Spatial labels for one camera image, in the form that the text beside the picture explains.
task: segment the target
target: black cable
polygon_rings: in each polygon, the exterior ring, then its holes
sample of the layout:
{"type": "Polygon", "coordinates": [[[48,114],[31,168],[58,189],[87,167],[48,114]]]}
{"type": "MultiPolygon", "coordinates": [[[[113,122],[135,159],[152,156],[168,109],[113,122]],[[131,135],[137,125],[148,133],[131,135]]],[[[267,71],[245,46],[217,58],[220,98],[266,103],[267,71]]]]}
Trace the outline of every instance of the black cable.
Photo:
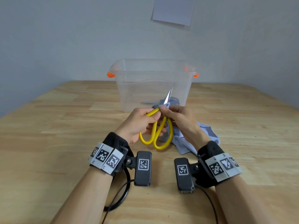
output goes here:
{"type": "Polygon", "coordinates": [[[216,219],[216,224],[218,224],[218,217],[217,217],[216,209],[215,209],[215,207],[214,207],[214,204],[213,204],[211,198],[209,197],[209,195],[207,194],[207,192],[204,190],[203,187],[201,187],[201,186],[199,186],[199,185],[194,185],[194,186],[195,186],[196,188],[201,189],[201,190],[206,194],[206,196],[208,197],[208,199],[209,199],[209,201],[210,201],[210,203],[211,203],[211,205],[212,205],[212,207],[213,207],[213,211],[214,211],[215,219],[216,219]]]}
{"type": "Polygon", "coordinates": [[[106,214],[105,214],[105,216],[104,216],[104,218],[103,218],[102,224],[104,224],[104,221],[105,221],[105,219],[106,219],[106,217],[107,217],[107,215],[108,215],[108,212],[110,211],[110,208],[112,207],[112,204],[113,204],[114,200],[116,199],[116,197],[118,196],[118,194],[121,192],[121,190],[123,189],[123,187],[125,187],[125,185],[128,185],[129,183],[131,183],[131,182],[133,182],[133,181],[134,181],[134,179],[132,179],[132,180],[126,182],[126,183],[123,184],[122,187],[118,190],[118,192],[117,192],[116,195],[114,196],[114,198],[113,198],[111,204],[109,205],[109,207],[108,207],[108,209],[107,209],[107,211],[106,211],[106,214]]]}
{"type": "MultiPolygon", "coordinates": [[[[131,181],[131,177],[130,177],[130,173],[129,173],[128,169],[126,167],[124,167],[123,170],[124,170],[124,172],[126,174],[127,182],[130,182],[131,181]]],[[[130,189],[130,185],[131,184],[127,184],[127,187],[125,188],[125,191],[123,192],[123,195],[121,196],[121,198],[115,204],[110,205],[111,207],[110,207],[109,211],[113,211],[114,209],[118,208],[123,203],[123,201],[125,200],[125,198],[128,195],[128,192],[129,192],[129,189],[130,189]]],[[[108,208],[109,207],[105,206],[104,207],[104,211],[108,211],[108,208]]]]}

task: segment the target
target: table surface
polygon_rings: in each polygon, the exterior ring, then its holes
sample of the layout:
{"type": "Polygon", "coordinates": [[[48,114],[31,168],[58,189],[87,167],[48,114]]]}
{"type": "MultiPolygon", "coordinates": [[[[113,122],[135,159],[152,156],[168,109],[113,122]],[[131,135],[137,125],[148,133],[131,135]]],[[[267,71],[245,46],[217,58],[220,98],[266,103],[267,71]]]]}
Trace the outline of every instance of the table surface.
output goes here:
{"type": "MultiPolygon", "coordinates": [[[[235,84],[195,84],[187,99],[198,121],[212,126],[221,147],[243,169],[243,179],[284,223],[298,223],[299,112],[259,90],[235,84]]],[[[0,119],[0,223],[49,223],[88,169],[87,158],[129,113],[120,109],[115,82],[72,81],[0,119]]],[[[200,190],[177,190],[174,145],[152,152],[150,187],[132,186],[107,223],[215,223],[200,190]]],[[[124,181],[112,183],[107,202],[124,181]]],[[[213,188],[220,223],[226,223],[213,188]]]]}

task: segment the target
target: scissor blade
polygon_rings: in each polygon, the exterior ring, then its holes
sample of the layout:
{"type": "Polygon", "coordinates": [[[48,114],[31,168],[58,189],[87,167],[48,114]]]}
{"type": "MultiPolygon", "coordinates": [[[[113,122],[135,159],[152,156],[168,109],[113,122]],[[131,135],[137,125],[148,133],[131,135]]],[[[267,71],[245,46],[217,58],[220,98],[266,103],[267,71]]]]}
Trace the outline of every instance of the scissor blade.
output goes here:
{"type": "Polygon", "coordinates": [[[171,89],[169,90],[168,94],[167,94],[167,97],[165,98],[165,101],[164,101],[164,105],[167,104],[168,102],[170,102],[170,97],[171,97],[171,92],[172,92],[172,87],[171,89]]]}

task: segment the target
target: person's left hand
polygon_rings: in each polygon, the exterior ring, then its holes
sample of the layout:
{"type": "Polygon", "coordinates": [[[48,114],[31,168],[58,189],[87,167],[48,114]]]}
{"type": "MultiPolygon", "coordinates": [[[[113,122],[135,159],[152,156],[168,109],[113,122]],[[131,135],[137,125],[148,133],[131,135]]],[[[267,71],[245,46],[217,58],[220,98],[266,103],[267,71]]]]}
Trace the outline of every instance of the person's left hand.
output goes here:
{"type": "MultiPolygon", "coordinates": [[[[129,144],[138,140],[139,132],[151,134],[152,124],[159,120],[161,116],[161,112],[157,112],[150,117],[146,116],[152,110],[153,108],[135,108],[114,133],[125,139],[129,144]]],[[[166,125],[159,136],[166,132],[165,127],[166,125]]]]}

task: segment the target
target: transparent plastic box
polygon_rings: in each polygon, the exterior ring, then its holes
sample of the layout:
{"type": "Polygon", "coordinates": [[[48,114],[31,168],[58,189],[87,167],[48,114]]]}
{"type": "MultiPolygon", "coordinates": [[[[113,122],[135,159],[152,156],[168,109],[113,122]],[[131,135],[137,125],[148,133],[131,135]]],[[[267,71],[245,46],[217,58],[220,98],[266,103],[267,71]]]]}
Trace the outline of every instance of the transparent plastic box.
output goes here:
{"type": "Polygon", "coordinates": [[[116,79],[122,110],[152,107],[165,99],[173,87],[170,103],[184,106],[195,67],[183,60],[123,59],[112,64],[107,74],[116,79]]]}

